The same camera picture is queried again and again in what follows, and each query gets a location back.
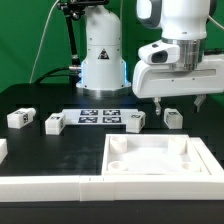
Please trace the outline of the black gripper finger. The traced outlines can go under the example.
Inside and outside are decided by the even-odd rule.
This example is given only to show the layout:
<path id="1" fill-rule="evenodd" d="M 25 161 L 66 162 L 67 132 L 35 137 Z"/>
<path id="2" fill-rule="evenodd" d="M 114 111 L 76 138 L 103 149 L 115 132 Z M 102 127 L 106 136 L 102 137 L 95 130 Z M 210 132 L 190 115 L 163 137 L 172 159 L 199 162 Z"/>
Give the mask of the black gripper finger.
<path id="1" fill-rule="evenodd" d="M 206 95 L 203 94 L 203 95 L 198 95 L 194 101 L 194 105 L 196 106 L 196 111 L 199 112 L 200 111 L 200 108 L 201 108 L 201 105 L 204 103 L 206 99 Z"/>
<path id="2" fill-rule="evenodd" d="M 160 105 L 160 102 L 161 102 L 161 98 L 160 97 L 155 97 L 153 98 L 153 102 L 155 104 L 155 112 L 156 112 L 156 115 L 161 115 L 161 111 L 162 111 L 162 107 Z"/>

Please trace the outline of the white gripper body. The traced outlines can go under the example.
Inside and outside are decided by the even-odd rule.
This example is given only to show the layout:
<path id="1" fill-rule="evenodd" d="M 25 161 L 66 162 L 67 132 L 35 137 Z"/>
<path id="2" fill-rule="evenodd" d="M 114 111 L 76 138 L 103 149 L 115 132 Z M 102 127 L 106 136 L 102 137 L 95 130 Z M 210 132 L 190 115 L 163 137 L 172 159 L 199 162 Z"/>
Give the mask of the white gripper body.
<path id="1" fill-rule="evenodd" d="M 181 71 L 173 67 L 180 52 L 178 45 L 162 41 L 141 47 L 133 74 L 134 94 L 156 98 L 224 92 L 224 55 L 203 56 L 195 69 Z"/>

